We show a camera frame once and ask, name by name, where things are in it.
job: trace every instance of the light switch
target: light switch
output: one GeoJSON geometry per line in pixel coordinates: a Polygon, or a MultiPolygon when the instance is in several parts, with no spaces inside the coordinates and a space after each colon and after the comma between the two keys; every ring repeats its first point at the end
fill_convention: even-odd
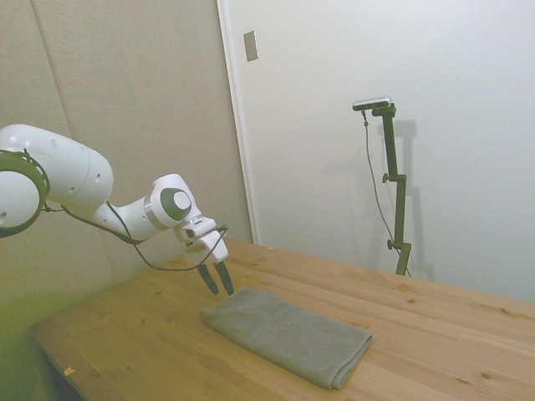
{"type": "Polygon", "coordinates": [[[258,58],[257,34],[254,31],[244,33],[243,42],[245,43],[247,61],[256,60],[258,58]]]}

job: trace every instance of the wood grain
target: wood grain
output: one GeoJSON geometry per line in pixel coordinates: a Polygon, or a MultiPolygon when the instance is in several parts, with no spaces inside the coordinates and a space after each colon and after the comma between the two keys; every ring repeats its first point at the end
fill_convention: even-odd
{"type": "Polygon", "coordinates": [[[227,244],[235,288],[271,291],[373,333],[344,388],[315,386],[211,330],[199,311],[226,294],[213,296],[195,272],[144,273],[34,326],[33,335],[95,401],[535,400],[535,304],[227,244]]]}

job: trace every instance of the black cable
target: black cable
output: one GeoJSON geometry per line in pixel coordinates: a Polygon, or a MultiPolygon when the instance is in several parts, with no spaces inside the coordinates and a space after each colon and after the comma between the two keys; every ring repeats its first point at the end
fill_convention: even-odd
{"type": "MultiPolygon", "coordinates": [[[[111,209],[111,211],[114,213],[114,215],[117,216],[117,218],[119,219],[120,223],[123,225],[123,227],[125,228],[125,231],[126,231],[126,234],[128,234],[128,237],[133,240],[132,238],[132,235],[130,234],[130,230],[128,229],[128,227],[126,226],[125,224],[125,221],[122,219],[121,216],[119,216],[119,213],[117,213],[117,211],[115,211],[115,209],[113,208],[113,206],[108,202],[106,201],[106,205],[108,205],[108,207],[111,209]]],[[[208,252],[208,254],[205,256],[205,258],[197,263],[196,266],[194,267],[188,267],[187,269],[166,269],[164,267],[158,267],[158,266],[154,266],[152,263],[150,263],[149,261],[147,261],[145,259],[145,257],[143,256],[143,254],[141,253],[140,249],[137,247],[136,244],[132,244],[135,248],[135,250],[137,251],[137,253],[140,255],[141,259],[143,259],[143,261],[148,265],[150,266],[151,268],[153,269],[156,269],[156,270],[162,270],[164,272],[189,272],[191,270],[196,270],[199,268],[199,266],[201,266],[205,261],[206,259],[208,259],[208,257],[210,257],[210,255],[214,252],[214,250],[216,249],[216,246],[217,244],[219,244],[219,242],[223,239],[223,236],[225,235],[225,233],[227,232],[228,230],[228,227],[226,226],[221,226],[221,227],[218,227],[217,228],[217,231],[219,231],[219,239],[216,241],[216,243],[214,244],[214,246],[212,247],[212,249],[208,252]]]]}
{"type": "Polygon", "coordinates": [[[96,228],[98,228],[99,230],[109,232],[110,234],[113,234],[114,236],[116,236],[117,238],[119,238],[119,239],[122,240],[123,242],[126,242],[127,244],[130,244],[130,245],[139,245],[141,242],[144,242],[144,241],[145,241],[145,240],[143,240],[143,241],[134,240],[134,239],[132,239],[132,237],[128,237],[128,236],[126,236],[126,235],[124,235],[124,234],[121,234],[120,232],[113,231],[113,230],[111,230],[110,228],[107,228],[107,227],[104,227],[104,226],[100,226],[100,225],[98,225],[97,223],[94,223],[94,222],[89,221],[89,220],[85,220],[85,219],[83,219],[82,217],[77,216],[77,215],[75,215],[74,213],[72,213],[69,209],[67,209],[67,208],[65,207],[65,205],[61,205],[61,207],[63,208],[63,210],[65,211],[65,213],[67,213],[67,214],[68,214],[69,216],[71,216],[73,219],[82,221],[83,223],[85,223],[85,224],[89,224],[90,226],[93,226],[93,227],[96,227],[96,228]]]}
{"type": "MultiPolygon", "coordinates": [[[[381,204],[379,203],[379,197],[377,196],[377,185],[375,184],[374,168],[371,166],[371,158],[369,157],[369,134],[368,134],[369,122],[366,119],[366,112],[364,110],[361,110],[361,112],[362,112],[362,116],[364,117],[364,128],[366,129],[366,155],[368,156],[368,166],[369,166],[369,172],[371,173],[371,182],[374,184],[375,203],[377,204],[377,208],[379,209],[379,213],[381,214],[381,219],[383,220],[383,223],[385,223],[385,227],[390,236],[390,240],[394,242],[392,231],[390,230],[390,227],[388,226],[388,223],[386,222],[385,215],[383,215],[383,209],[381,208],[381,204]]],[[[406,270],[407,270],[407,274],[409,274],[409,277],[412,277],[412,275],[409,272],[408,267],[406,268],[406,270]]]]}

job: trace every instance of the gray towel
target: gray towel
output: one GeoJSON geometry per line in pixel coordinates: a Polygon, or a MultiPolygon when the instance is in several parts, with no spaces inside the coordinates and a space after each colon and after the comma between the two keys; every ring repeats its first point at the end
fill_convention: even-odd
{"type": "Polygon", "coordinates": [[[371,343],[363,329],[247,287],[201,316],[233,342],[324,388],[341,388],[371,343]]]}

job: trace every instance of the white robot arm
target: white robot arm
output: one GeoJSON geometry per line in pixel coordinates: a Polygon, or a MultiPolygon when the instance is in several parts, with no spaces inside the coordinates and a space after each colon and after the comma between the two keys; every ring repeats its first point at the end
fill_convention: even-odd
{"type": "Polygon", "coordinates": [[[199,211],[178,174],[159,178],[149,195],[121,207],[108,202],[113,183],[110,163],[95,150],[44,129],[9,125],[0,130],[0,237],[28,228],[46,200],[133,245],[172,228],[181,253],[211,290],[217,286],[205,263],[216,265],[232,293],[222,233],[199,211]]]}

